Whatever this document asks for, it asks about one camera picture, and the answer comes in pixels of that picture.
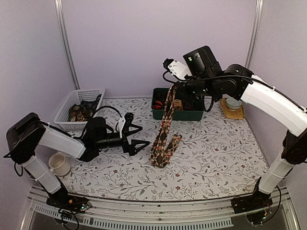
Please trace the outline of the flamingo patterned tie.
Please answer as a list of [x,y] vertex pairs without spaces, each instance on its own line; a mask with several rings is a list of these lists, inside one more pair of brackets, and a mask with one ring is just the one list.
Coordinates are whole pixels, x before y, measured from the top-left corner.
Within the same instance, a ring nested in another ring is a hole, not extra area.
[[178,86],[179,83],[176,82],[168,90],[161,126],[151,148],[150,163],[155,167],[164,168],[170,163],[170,158],[177,150],[182,138],[181,135],[174,134],[169,144],[166,145],[171,123],[173,121],[175,111],[173,101],[175,99]]

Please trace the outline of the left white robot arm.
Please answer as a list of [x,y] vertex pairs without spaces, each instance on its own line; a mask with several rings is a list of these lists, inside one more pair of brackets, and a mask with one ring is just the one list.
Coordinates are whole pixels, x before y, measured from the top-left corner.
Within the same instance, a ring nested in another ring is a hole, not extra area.
[[36,113],[29,113],[6,132],[10,158],[21,165],[61,208],[71,204],[71,197],[60,179],[36,155],[40,146],[66,153],[83,162],[90,162],[103,149],[121,147],[124,153],[136,155],[149,145],[149,141],[128,137],[142,131],[142,127],[132,123],[133,114],[127,113],[118,122],[118,131],[110,127],[105,118],[91,118],[85,125],[83,134],[73,137],[68,133],[40,120]]

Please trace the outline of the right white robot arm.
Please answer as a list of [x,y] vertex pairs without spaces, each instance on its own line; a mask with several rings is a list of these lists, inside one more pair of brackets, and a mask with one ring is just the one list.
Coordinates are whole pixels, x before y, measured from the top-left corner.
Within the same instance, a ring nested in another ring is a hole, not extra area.
[[224,94],[229,95],[260,109],[287,128],[282,151],[258,179],[248,199],[248,205],[258,209],[278,183],[307,159],[307,110],[239,64],[212,76],[193,76],[183,85],[189,93],[208,95],[215,101]]

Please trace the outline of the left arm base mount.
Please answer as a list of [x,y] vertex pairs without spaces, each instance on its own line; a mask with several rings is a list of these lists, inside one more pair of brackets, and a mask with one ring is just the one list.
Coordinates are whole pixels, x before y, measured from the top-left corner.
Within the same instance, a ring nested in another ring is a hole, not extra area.
[[92,204],[89,199],[85,197],[71,195],[69,195],[68,198],[65,198],[62,201],[55,200],[49,197],[46,201],[46,204],[67,211],[72,211],[75,214],[85,213],[86,210],[92,207]]

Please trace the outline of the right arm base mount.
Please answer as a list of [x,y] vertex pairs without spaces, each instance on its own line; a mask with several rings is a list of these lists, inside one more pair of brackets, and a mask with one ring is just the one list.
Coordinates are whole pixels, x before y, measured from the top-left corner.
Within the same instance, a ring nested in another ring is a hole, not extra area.
[[235,196],[231,200],[231,206],[235,214],[253,211],[259,208],[269,207],[273,204],[272,198],[255,197],[254,195]]

